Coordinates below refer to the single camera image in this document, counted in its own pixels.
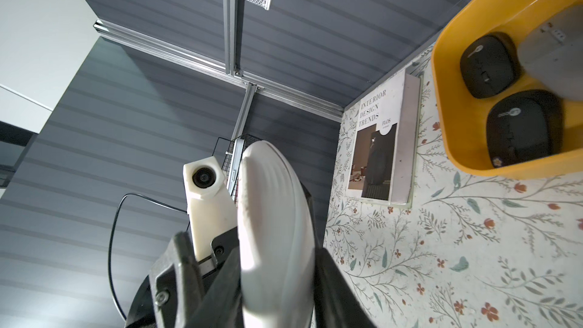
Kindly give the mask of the grey computer mouse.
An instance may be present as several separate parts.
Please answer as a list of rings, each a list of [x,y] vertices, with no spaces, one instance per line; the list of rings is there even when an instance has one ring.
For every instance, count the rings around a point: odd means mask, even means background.
[[[519,45],[525,72],[565,100],[582,101],[582,5],[535,28]]]

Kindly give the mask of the black mouse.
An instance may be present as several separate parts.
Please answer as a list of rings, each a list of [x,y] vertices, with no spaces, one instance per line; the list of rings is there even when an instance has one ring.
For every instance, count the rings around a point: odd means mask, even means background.
[[[502,93],[522,75],[516,45],[503,32],[478,38],[461,55],[459,64],[462,79],[476,99]]]
[[[486,138],[495,168],[553,156],[563,146],[563,100],[544,90],[510,95],[490,110]]]

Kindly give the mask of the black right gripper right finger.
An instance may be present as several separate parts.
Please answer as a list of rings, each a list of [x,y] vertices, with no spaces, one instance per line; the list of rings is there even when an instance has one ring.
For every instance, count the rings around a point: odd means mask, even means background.
[[[316,327],[375,327],[325,248],[315,250]]]

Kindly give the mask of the white mouse blue accent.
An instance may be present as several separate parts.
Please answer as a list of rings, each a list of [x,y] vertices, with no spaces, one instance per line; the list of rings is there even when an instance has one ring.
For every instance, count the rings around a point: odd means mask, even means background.
[[[267,141],[250,145],[238,183],[246,327],[307,327],[314,307],[315,237],[302,184]]]

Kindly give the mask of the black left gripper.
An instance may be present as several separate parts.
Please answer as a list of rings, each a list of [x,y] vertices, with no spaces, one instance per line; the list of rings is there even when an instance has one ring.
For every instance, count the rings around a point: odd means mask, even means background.
[[[238,229],[215,237],[211,247],[211,271],[205,273],[196,261],[189,234],[179,232],[172,237],[138,289],[125,326],[185,327],[232,250],[239,247]]]

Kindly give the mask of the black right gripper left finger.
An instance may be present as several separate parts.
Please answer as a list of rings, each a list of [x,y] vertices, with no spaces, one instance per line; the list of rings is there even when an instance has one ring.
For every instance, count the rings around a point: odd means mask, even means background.
[[[185,327],[243,327],[239,247],[232,250]]]

